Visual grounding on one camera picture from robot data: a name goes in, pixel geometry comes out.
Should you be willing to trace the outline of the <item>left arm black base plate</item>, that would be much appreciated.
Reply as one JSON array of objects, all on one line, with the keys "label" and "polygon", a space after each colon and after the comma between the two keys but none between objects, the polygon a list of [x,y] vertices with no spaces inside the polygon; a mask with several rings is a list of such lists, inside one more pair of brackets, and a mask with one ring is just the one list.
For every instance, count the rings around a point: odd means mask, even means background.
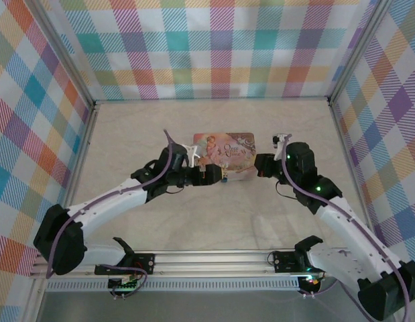
[{"label": "left arm black base plate", "polygon": [[154,273],[155,254],[134,253],[132,255],[124,255],[123,259],[117,264],[112,265],[112,268],[107,267],[106,264],[96,265],[95,275],[121,275],[121,274],[142,274],[140,271],[135,271],[134,268],[145,270],[148,275]]}]

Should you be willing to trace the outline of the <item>aluminium side floor rail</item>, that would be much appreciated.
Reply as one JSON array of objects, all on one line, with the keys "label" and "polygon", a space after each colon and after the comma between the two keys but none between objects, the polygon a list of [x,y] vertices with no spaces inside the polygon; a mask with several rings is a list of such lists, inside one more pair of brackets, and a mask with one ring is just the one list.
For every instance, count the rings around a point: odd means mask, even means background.
[{"label": "aluminium side floor rail", "polygon": [[359,213],[361,214],[361,216],[363,218],[363,221],[364,221],[365,225],[367,226],[367,228],[371,232],[375,233],[373,224],[372,224],[371,219],[369,217],[369,214],[367,212],[367,207],[366,207],[366,204],[365,204],[365,199],[363,197],[363,192],[361,190],[361,187],[359,186],[357,173],[356,173],[356,171],[354,169],[354,166],[353,166],[353,160],[352,160],[351,155],[350,155],[350,153],[347,149],[347,146],[346,146],[345,136],[344,136],[343,130],[341,129],[341,126],[340,126],[340,123],[339,123],[339,118],[337,117],[337,114],[335,112],[333,104],[330,102],[329,99],[327,99],[327,105],[329,107],[329,111],[331,113],[331,117],[333,119],[336,131],[337,131],[337,135],[339,137],[341,149],[343,151],[343,155],[345,157],[345,162],[346,162],[346,165],[347,165],[347,169],[349,171],[351,182],[352,182],[352,185],[353,185],[353,190],[355,191],[355,194],[356,194],[357,199],[358,199],[359,208],[361,210]]},{"label": "aluminium side floor rail", "polygon": [[62,198],[61,205],[66,208],[71,206],[77,194],[80,176],[84,167],[86,156],[90,148],[91,139],[97,122],[100,105],[94,106],[88,113],[87,123],[82,133],[79,149],[74,159],[74,168],[68,180],[68,184]]}]

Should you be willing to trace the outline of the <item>right controller board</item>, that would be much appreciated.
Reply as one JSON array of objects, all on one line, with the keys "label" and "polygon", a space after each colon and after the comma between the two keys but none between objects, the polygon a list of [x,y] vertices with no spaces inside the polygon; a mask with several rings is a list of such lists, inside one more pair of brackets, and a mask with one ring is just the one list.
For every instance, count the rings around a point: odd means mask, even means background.
[{"label": "right controller board", "polygon": [[299,276],[298,286],[300,292],[317,293],[320,291],[323,277]]}]

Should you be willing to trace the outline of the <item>grey metal sheet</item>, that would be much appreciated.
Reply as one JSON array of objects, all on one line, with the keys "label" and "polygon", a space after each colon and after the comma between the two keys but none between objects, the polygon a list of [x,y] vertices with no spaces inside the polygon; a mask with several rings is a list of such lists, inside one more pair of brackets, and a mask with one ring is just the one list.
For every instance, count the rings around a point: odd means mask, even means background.
[{"label": "grey metal sheet", "polygon": [[36,322],[369,322],[339,287],[297,292],[49,292]]}]

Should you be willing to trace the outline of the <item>aluminium frame post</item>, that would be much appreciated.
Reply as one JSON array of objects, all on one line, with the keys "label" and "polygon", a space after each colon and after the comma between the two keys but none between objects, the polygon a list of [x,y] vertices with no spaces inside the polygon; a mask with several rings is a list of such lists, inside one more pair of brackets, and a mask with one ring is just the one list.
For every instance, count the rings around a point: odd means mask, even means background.
[{"label": "aluminium frame post", "polygon": [[358,62],[364,55],[368,45],[374,37],[385,14],[394,0],[367,0],[367,6],[358,21],[355,31],[351,33],[351,40],[346,48],[342,62],[336,69],[326,98],[332,109],[337,99],[344,91]]},{"label": "aluminium frame post", "polygon": [[79,73],[75,63],[71,59],[68,50],[66,49],[59,33],[56,31],[53,23],[48,17],[47,11],[44,9],[40,0],[23,0],[28,9],[32,13],[34,19],[38,22],[45,37],[50,43],[53,51],[56,53],[58,59],[61,61],[64,69],[68,73],[70,79],[73,81],[74,86],[80,93],[84,102],[91,108],[95,108],[95,100],[88,91],[88,87],[82,79],[82,75]]}]

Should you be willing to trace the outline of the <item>aluminium back floor rail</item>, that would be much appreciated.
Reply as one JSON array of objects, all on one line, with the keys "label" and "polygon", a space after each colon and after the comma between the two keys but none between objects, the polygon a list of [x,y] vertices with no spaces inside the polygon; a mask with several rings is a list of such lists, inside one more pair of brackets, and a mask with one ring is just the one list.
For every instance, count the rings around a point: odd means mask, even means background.
[{"label": "aluminium back floor rail", "polygon": [[171,98],[171,99],[122,99],[122,100],[96,100],[95,105],[104,104],[130,104],[130,103],[168,103],[168,102],[201,102],[201,101],[328,101],[328,96],[305,97],[219,97],[219,98]]}]

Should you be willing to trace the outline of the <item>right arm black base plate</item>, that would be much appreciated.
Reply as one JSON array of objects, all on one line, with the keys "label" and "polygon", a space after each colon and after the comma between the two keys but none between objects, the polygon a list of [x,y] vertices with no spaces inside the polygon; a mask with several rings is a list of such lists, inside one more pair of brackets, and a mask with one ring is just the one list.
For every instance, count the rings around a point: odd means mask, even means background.
[{"label": "right arm black base plate", "polygon": [[272,252],[272,262],[275,273],[309,272],[313,269],[308,260],[297,251],[274,251]]}]

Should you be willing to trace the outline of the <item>pink illustrated book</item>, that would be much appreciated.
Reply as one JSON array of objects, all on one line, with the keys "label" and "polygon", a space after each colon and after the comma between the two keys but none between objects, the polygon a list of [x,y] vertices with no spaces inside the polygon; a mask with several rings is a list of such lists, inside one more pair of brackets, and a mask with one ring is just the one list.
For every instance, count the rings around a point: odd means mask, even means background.
[{"label": "pink illustrated book", "polygon": [[253,133],[196,133],[193,143],[201,148],[201,157],[195,163],[197,166],[215,164],[223,167],[228,182],[251,180],[256,176],[257,153]]}]

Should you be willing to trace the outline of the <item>left controller board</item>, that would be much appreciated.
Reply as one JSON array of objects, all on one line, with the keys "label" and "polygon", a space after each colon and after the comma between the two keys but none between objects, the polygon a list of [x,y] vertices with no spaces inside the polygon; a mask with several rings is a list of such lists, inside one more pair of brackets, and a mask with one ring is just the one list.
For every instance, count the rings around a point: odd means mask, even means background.
[{"label": "left controller board", "polygon": [[139,279],[129,277],[129,278],[110,278],[108,280],[107,287],[112,289],[123,289],[123,290],[133,290],[139,284]]}]

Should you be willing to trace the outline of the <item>aluminium mounting rail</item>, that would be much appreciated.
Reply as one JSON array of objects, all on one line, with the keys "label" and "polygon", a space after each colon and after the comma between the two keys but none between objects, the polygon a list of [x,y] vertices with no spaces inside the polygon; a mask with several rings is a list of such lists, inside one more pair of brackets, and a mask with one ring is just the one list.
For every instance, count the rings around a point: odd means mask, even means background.
[{"label": "aluminium mounting rail", "polygon": [[261,276],[358,277],[363,269],[349,252],[321,247],[312,256],[309,272],[275,273],[273,250],[146,251],[155,254],[154,273],[159,278],[224,278]]}]

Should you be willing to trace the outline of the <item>controller board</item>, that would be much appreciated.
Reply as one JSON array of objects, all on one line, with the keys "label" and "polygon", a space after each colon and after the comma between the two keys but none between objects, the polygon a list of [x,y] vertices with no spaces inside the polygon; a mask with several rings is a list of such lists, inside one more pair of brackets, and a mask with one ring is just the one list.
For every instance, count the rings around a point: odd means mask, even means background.
[{"label": "controller board", "polygon": [[107,287],[112,289],[123,289],[123,290],[133,290],[139,284],[139,279],[129,277],[129,278],[110,278],[108,280]]},{"label": "controller board", "polygon": [[320,291],[323,277],[299,276],[298,286],[300,292],[317,293]]}]

